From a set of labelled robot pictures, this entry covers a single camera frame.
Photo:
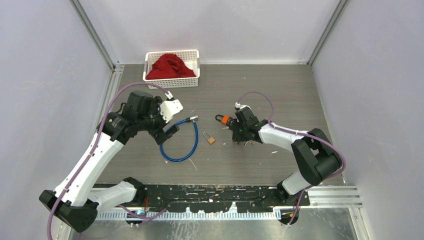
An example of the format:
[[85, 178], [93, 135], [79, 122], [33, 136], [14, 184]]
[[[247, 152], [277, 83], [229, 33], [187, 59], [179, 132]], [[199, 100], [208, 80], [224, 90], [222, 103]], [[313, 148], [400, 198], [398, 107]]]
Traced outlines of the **orange black padlock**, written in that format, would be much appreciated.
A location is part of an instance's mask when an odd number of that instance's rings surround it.
[[230, 126], [232, 124], [233, 118], [229, 115], [221, 115], [221, 114], [217, 114], [215, 116], [215, 120], [217, 120], [218, 122], [226, 125], [226, 126]]

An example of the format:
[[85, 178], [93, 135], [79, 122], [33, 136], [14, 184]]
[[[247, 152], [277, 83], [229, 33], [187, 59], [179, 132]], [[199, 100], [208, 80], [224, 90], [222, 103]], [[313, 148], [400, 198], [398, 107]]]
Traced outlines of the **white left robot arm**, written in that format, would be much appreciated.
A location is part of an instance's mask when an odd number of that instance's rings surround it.
[[164, 127], [183, 110], [178, 99], [163, 100], [133, 91], [117, 112], [109, 112], [97, 127], [88, 149], [69, 175], [39, 200], [59, 220], [78, 233], [86, 231], [99, 214], [122, 204], [138, 207], [147, 199], [147, 188], [133, 177], [93, 193], [92, 188], [112, 158], [139, 132], [148, 132], [158, 145], [172, 137]]

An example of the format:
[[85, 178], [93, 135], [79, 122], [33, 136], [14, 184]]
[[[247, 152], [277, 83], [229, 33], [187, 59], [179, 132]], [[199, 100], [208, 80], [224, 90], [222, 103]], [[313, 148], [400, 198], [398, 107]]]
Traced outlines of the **brass padlock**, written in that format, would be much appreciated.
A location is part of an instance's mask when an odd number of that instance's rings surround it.
[[202, 135], [210, 145], [216, 142], [216, 139], [213, 136], [211, 136], [208, 132], [204, 131]]

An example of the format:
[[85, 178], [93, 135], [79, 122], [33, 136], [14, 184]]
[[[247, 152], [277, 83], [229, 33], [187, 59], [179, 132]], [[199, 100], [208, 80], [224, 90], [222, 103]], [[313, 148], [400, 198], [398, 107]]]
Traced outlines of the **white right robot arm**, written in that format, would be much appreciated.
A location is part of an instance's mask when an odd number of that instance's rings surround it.
[[317, 186], [343, 167], [343, 160], [319, 128], [296, 131], [259, 120], [251, 108], [237, 108], [235, 117], [222, 118], [221, 122], [232, 131], [232, 141], [258, 142], [285, 149], [294, 155], [297, 171], [277, 184], [277, 198], [283, 205], [291, 205], [297, 194], [310, 186]]

